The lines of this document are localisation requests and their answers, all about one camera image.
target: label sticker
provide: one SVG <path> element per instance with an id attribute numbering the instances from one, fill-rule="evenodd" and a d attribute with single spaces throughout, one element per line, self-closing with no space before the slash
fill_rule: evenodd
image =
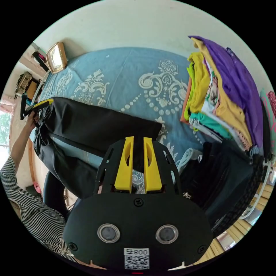
<path id="1" fill-rule="evenodd" d="M 150 269 L 148 248 L 124 248 L 125 269 Z"/>

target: mustard yellow garment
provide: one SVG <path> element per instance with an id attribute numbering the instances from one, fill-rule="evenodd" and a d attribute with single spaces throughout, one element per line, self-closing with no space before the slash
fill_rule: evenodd
<path id="1" fill-rule="evenodd" d="M 190 107 L 190 102 L 191 102 L 192 97 L 193 97 L 193 92 L 195 90 L 195 82 L 196 81 L 195 81 L 195 71 L 194 71 L 193 66 L 194 66 L 194 63 L 191 62 L 189 68 L 187 68 L 189 76 L 192 79 L 192 86 L 191 86 L 190 96 L 188 98 L 188 101 L 187 101 L 187 104 L 186 104 L 186 107 L 185 107 L 185 111 L 184 111 L 184 118 L 185 118 L 186 121 L 189 121 L 189 118 L 190 118 L 188 110 L 189 110 L 189 107 Z"/>
<path id="2" fill-rule="evenodd" d="M 191 53 L 188 58 L 188 61 L 195 64 L 195 89 L 190 102 L 190 111 L 192 113 L 201 112 L 210 84 L 210 76 L 206 66 L 203 64 L 203 59 L 201 52 Z"/>
<path id="3" fill-rule="evenodd" d="M 243 110 L 240 107 L 238 107 L 235 103 L 233 103 L 223 90 L 221 75 L 219 74 L 216 65 L 214 64 L 214 61 L 210 56 L 208 49 L 201 40 L 198 40 L 193 37 L 191 38 L 191 40 L 194 42 L 195 48 L 199 48 L 201 53 L 204 55 L 205 59 L 207 60 L 211 68 L 214 70 L 214 73 L 218 78 L 218 89 L 221 102 L 216 110 L 216 115 L 223 121 L 228 123 L 230 126 L 233 126 L 237 130 L 239 130 L 248 140 L 248 142 L 252 145 L 251 136 L 245 123 L 245 116 Z"/>

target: person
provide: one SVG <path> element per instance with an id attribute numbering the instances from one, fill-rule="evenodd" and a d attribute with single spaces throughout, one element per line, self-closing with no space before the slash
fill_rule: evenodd
<path id="1" fill-rule="evenodd" d="M 29 136 L 38 122 L 38 115 L 32 112 L 28 117 L 19 137 L 15 141 L 10 156 L 0 170 L 0 179 L 6 195 L 11 203 L 19 206 L 20 218 L 23 225 L 33 235 L 33 237 L 44 245 L 47 249 L 64 257 L 74 263 L 105 269 L 94 265 L 85 264 L 73 257 L 71 251 L 66 246 L 62 234 L 68 216 L 68 211 L 64 202 L 62 183 L 50 172 L 45 179 L 45 185 L 58 187 L 57 193 L 43 195 L 43 202 L 21 189 L 17 185 L 16 173 L 22 160 Z"/>

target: bed sheet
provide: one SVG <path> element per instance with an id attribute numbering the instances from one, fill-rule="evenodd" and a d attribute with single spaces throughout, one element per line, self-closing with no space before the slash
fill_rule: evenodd
<path id="1" fill-rule="evenodd" d="M 155 49 L 124 47 L 90 52 L 69 61 L 65 70 L 50 74 L 40 101 L 65 97 L 160 122 L 158 141 L 178 165 L 188 148 L 201 150 L 205 141 L 213 141 L 180 122 L 189 79 L 187 67 L 186 57 Z M 67 155 L 92 166 L 101 162 L 100 157 L 57 139 L 55 142 Z M 133 184 L 138 193 L 144 192 L 142 173 L 133 171 Z"/>

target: clock face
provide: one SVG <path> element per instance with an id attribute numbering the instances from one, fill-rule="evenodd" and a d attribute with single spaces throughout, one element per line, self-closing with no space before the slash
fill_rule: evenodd
<path id="1" fill-rule="evenodd" d="M 51 51 L 50 57 L 51 57 L 52 65 L 55 69 L 58 69 L 62 66 L 61 56 L 59 55 L 59 51 L 58 51 L 57 47 L 55 47 Z"/>

